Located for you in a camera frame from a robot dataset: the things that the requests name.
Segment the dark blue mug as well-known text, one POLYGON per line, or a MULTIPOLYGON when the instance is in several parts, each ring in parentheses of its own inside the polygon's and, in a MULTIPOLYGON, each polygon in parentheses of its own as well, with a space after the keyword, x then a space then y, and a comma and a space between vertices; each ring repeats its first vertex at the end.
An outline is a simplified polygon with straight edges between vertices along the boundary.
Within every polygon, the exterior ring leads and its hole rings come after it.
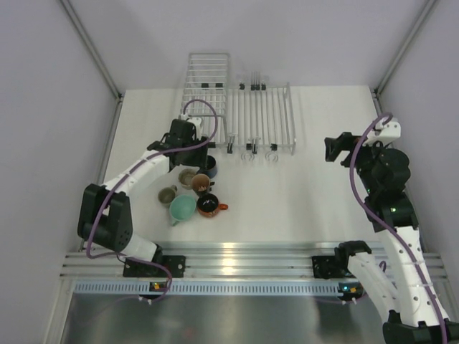
POLYGON ((217 169, 217 161, 216 159, 208 155, 207 156, 207 164, 205 168, 200 168, 198 170, 198 174, 204 174, 208 176, 210 179, 213 179, 217 175, 218 169, 217 169))

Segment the brown mug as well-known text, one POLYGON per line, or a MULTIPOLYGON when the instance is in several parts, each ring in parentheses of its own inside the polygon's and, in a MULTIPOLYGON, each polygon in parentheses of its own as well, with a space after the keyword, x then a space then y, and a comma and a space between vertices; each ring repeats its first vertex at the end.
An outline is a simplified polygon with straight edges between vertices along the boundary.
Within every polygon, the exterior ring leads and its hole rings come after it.
POLYGON ((203 173, 196 174, 191 180, 191 189, 197 196, 208 194, 212 190, 213 185, 214 182, 203 173))

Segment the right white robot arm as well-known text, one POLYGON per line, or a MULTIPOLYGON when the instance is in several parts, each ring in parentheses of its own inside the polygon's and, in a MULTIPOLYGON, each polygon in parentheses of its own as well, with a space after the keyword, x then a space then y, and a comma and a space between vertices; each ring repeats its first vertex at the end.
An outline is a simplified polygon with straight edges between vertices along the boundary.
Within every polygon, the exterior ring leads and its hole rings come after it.
POLYGON ((405 193, 411 176, 410 160, 400 150, 380 141, 364 145, 349 132, 325 138, 325 159, 347 157, 351 189, 359 177, 365 199, 357 197, 387 254, 389 279, 362 240, 340 243, 334 249, 339 274, 355 277, 382 320, 386 343, 457 343, 458 323, 451 320, 433 286, 420 243, 419 221, 405 193))

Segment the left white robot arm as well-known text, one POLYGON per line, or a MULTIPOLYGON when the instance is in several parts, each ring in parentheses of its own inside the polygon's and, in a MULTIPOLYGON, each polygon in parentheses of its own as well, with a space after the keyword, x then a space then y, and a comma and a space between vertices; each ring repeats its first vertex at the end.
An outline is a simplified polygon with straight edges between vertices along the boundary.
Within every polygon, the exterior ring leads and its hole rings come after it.
POLYGON ((102 185, 87 186, 77 225, 78 236, 87 242, 87 258, 124 257, 150 277, 162 271, 170 278, 162 248, 135 233, 131 203, 175 167, 203 167, 210 140, 202 134, 199 118, 183 115, 172 120, 169 132, 148 145, 124 172, 102 185))

